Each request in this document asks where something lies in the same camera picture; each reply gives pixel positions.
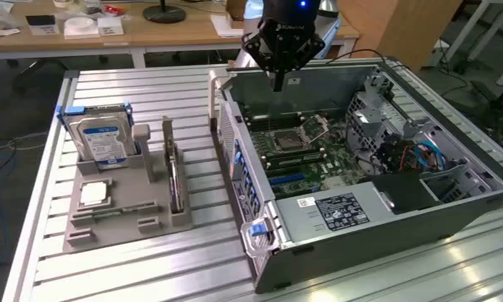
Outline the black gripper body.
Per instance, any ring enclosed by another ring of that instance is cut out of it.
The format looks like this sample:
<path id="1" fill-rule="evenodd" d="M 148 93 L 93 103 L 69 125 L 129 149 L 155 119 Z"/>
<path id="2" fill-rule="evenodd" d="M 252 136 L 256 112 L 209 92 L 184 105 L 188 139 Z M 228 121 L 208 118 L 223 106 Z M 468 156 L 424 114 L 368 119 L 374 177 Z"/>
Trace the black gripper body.
<path id="1" fill-rule="evenodd" d="M 276 58 L 279 68 L 279 43 L 295 35 L 316 33 L 318 1 L 265 1 L 260 31 Z"/>

